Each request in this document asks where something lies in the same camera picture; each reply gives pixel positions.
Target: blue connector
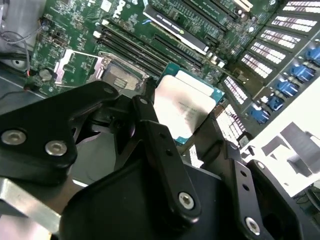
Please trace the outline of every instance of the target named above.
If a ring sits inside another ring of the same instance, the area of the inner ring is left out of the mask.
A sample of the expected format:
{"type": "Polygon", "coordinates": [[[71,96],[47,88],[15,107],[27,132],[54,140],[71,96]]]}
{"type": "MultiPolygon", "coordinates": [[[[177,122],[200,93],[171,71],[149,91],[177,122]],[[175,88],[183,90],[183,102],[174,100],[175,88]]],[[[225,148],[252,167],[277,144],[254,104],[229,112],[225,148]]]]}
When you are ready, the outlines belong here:
{"type": "Polygon", "coordinates": [[[260,125],[265,124],[270,119],[270,113],[256,104],[251,105],[248,110],[249,115],[251,115],[260,125]]]}
{"type": "Polygon", "coordinates": [[[285,80],[285,81],[279,81],[275,85],[275,89],[277,89],[280,93],[282,93],[287,98],[290,98],[297,94],[299,86],[288,80],[285,80]]]}
{"type": "Polygon", "coordinates": [[[301,66],[294,66],[290,70],[290,74],[302,82],[309,82],[315,75],[315,70],[301,65],[301,66]]]}
{"type": "Polygon", "coordinates": [[[267,105],[272,111],[275,112],[275,111],[278,111],[279,109],[281,109],[281,108],[283,107],[284,103],[285,103],[285,101],[284,101],[282,98],[274,95],[274,93],[273,93],[272,95],[270,95],[270,96],[268,97],[268,102],[267,102],[266,105],[267,105]]]}
{"type": "Polygon", "coordinates": [[[320,46],[315,49],[309,49],[305,53],[305,57],[307,60],[314,62],[318,66],[320,66],[320,46]]]}

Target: green circuit board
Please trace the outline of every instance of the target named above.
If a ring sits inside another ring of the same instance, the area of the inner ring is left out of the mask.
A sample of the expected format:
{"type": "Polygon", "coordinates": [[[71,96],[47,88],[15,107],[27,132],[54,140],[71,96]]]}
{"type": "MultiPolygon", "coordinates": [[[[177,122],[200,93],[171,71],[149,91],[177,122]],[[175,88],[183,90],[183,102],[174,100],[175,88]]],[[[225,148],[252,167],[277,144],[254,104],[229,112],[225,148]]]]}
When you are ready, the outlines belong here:
{"type": "Polygon", "coordinates": [[[43,17],[50,28],[37,36],[28,82],[36,83],[48,96],[81,86],[91,80],[95,56],[103,52],[155,78],[172,62],[207,83],[217,83],[223,76],[215,67],[217,62],[146,17],[146,2],[206,44],[225,64],[237,60],[275,8],[270,0],[251,0],[250,17],[240,17],[232,0],[221,0],[218,5],[213,0],[47,0],[43,17]],[[103,36],[100,39],[95,37],[97,31],[103,36]],[[43,69],[57,70],[67,49],[86,55],[71,56],[60,84],[54,73],[52,79],[39,75],[43,69]]]}

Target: motherboard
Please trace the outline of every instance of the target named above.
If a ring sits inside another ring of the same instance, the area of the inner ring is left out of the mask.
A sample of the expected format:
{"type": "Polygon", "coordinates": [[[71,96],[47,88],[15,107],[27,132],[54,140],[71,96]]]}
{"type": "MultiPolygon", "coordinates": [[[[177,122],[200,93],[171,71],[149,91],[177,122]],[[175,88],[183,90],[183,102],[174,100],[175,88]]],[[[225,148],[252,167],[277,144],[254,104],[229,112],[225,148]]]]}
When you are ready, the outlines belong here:
{"type": "Polygon", "coordinates": [[[53,96],[102,80],[139,92],[169,63],[215,85],[276,0],[47,0],[29,83],[53,96]]]}

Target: white connector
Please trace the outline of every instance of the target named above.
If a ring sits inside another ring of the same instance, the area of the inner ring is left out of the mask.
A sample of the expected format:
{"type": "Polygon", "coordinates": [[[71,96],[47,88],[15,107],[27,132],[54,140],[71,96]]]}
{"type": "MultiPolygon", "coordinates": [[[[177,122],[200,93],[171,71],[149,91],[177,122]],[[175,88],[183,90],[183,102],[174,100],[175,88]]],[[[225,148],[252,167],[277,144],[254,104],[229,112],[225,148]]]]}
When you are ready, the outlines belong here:
{"type": "Polygon", "coordinates": [[[243,10],[246,12],[250,12],[253,5],[248,0],[233,0],[236,4],[238,4],[243,10]]]}

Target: silver metal plate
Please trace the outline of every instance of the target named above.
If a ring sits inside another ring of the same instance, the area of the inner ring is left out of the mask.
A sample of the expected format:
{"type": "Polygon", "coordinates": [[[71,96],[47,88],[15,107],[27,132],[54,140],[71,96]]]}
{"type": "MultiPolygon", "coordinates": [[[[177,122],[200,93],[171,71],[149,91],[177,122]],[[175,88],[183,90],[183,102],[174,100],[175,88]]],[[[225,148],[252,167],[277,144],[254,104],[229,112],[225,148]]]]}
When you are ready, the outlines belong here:
{"type": "Polygon", "coordinates": [[[61,216],[7,178],[0,178],[0,199],[51,233],[59,231],[61,216]]]}
{"type": "Polygon", "coordinates": [[[190,138],[215,106],[210,96],[171,75],[164,76],[155,90],[156,115],[175,140],[190,138]]]}

